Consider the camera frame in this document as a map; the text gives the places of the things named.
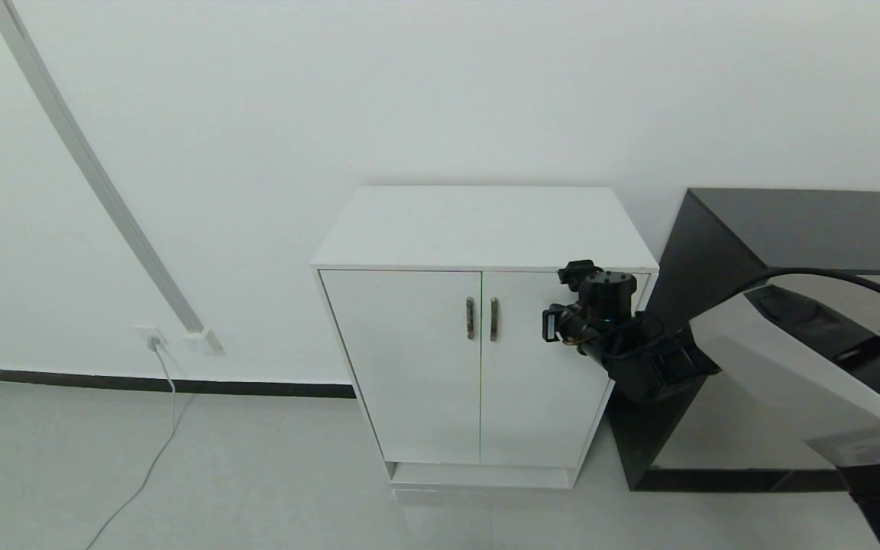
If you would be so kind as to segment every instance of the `white cable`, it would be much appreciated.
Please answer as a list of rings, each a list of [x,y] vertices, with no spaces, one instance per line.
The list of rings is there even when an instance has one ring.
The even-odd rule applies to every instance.
[[[175,431],[179,427],[179,423],[175,421],[175,382],[174,382],[174,380],[172,380],[172,377],[168,375],[168,369],[165,368],[165,361],[162,360],[161,353],[158,353],[158,345],[160,345],[160,344],[161,344],[161,340],[158,340],[158,337],[156,335],[153,335],[153,337],[151,337],[151,338],[149,338],[149,340],[147,340],[147,348],[149,348],[151,351],[154,351],[154,354],[158,357],[158,363],[160,363],[160,365],[161,365],[161,372],[165,373],[165,380],[168,380],[168,386],[172,387],[172,416],[171,416],[172,432],[170,435],[168,435],[168,439],[165,441],[165,445],[161,445],[161,449],[158,452],[158,454],[154,455],[154,460],[151,461],[151,466],[147,467],[147,474],[144,474],[144,480],[142,481],[141,486],[138,487],[137,490],[135,491],[135,493],[131,495],[131,498],[129,498],[125,501],[125,504],[122,504],[121,507],[118,508],[108,518],[107,522],[104,522],[104,525],[101,526],[101,529],[98,529],[97,535],[94,535],[94,539],[92,539],[90,541],[90,544],[87,545],[86,550],[90,550],[91,548],[94,547],[94,543],[97,542],[97,539],[100,539],[101,533],[104,532],[104,529],[107,529],[108,525],[111,525],[111,522],[113,521],[113,519],[115,519],[116,516],[118,516],[118,514],[121,513],[121,510],[124,510],[125,507],[127,507],[128,504],[131,504],[131,501],[134,500],[135,497],[137,497],[139,493],[141,493],[141,490],[143,490],[144,485],[147,485],[147,480],[149,480],[149,477],[151,477],[151,471],[154,470],[154,465],[156,465],[158,462],[158,459],[161,458],[161,453],[165,452],[165,448],[168,447],[168,443],[171,443],[172,438],[175,438]]]

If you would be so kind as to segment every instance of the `black countertop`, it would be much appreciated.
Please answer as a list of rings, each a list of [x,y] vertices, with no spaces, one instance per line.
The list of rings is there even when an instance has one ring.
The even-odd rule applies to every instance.
[[[880,192],[691,192],[769,267],[880,273]]]

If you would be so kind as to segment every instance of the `wall outlet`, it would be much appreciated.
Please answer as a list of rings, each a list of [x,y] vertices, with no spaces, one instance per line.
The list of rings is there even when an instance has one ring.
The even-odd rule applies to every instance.
[[[182,336],[182,341],[188,345],[189,349],[196,353],[204,355],[218,355],[223,352],[222,345],[219,344],[216,335],[212,334],[209,328],[200,333],[189,333]]]
[[[150,325],[135,325],[135,331],[137,335],[140,335],[142,340],[144,340],[144,345],[147,345],[147,340],[156,335],[158,337],[158,342],[161,345],[168,345],[168,340],[165,340],[165,337],[161,335],[161,331],[158,330],[158,327],[153,327]]]

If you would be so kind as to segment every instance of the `black cable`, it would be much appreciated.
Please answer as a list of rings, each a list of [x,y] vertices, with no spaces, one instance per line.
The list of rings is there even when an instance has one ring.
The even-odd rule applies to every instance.
[[[786,267],[782,269],[772,269],[771,271],[764,272],[760,275],[753,277],[752,279],[748,279],[745,283],[739,285],[734,291],[729,293],[725,299],[730,299],[737,295],[737,293],[743,293],[748,289],[752,288],[752,286],[758,285],[762,281],[767,281],[773,277],[779,277],[781,275],[814,275],[817,277],[827,277],[829,279],[841,279],[841,281],[846,281],[848,283],[853,283],[858,286],[864,286],[869,291],[874,291],[876,293],[880,293],[880,284],[874,281],[869,281],[866,278],[859,277],[858,275],[851,275],[849,273],[844,273],[841,271],[834,271],[833,269],[821,269],[818,267]]]
[[[866,289],[869,289],[869,291],[880,293],[880,284],[879,283],[876,283],[874,281],[869,281],[863,277],[851,275],[849,273],[844,273],[841,271],[835,271],[833,269],[822,269],[822,268],[817,268],[817,267],[789,267],[789,268],[772,269],[770,271],[765,271],[764,273],[761,273],[761,274],[753,277],[752,279],[748,279],[748,281],[737,286],[735,290],[733,290],[732,292],[729,293],[729,295],[724,297],[724,299],[720,300],[719,303],[726,302],[726,300],[730,299],[730,297],[736,296],[736,295],[738,295],[738,293],[743,293],[743,292],[747,291],[748,289],[751,289],[752,286],[758,285],[761,282],[768,281],[769,279],[772,279],[775,277],[780,277],[782,275],[814,275],[817,277],[827,277],[829,279],[838,279],[838,280],[852,283],[852,284],[855,284],[858,286],[864,286]],[[650,338],[647,338],[647,340],[644,341],[643,344],[638,345],[638,347],[632,349],[631,351],[626,351],[624,353],[617,353],[617,354],[601,352],[600,358],[601,359],[609,359],[609,360],[631,358],[633,355],[637,355],[637,354],[642,353],[644,351],[648,351],[649,349],[657,348],[658,345],[662,344],[662,342],[665,341],[664,323],[663,323],[663,321],[660,320],[660,318],[653,316],[652,314],[650,315],[650,317],[660,324],[660,326],[661,326],[660,331],[657,331],[657,333],[655,335],[653,335]],[[633,318],[633,320],[628,321],[618,327],[615,327],[613,330],[610,330],[607,333],[600,335],[600,340],[604,340],[605,338],[610,338],[610,337],[612,337],[612,335],[617,335],[621,331],[626,330],[626,328],[629,328],[633,325],[639,324],[641,321],[642,321],[642,319],[635,317],[635,318]],[[679,328],[675,332],[675,334],[680,334],[682,330],[684,330],[684,327]]]

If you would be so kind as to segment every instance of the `cabinet handle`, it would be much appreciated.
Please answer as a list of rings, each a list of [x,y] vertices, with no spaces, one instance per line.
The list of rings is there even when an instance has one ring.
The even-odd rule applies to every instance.
[[[491,299],[491,341],[498,340],[498,299]]]
[[[474,340],[474,299],[467,299],[467,339]]]

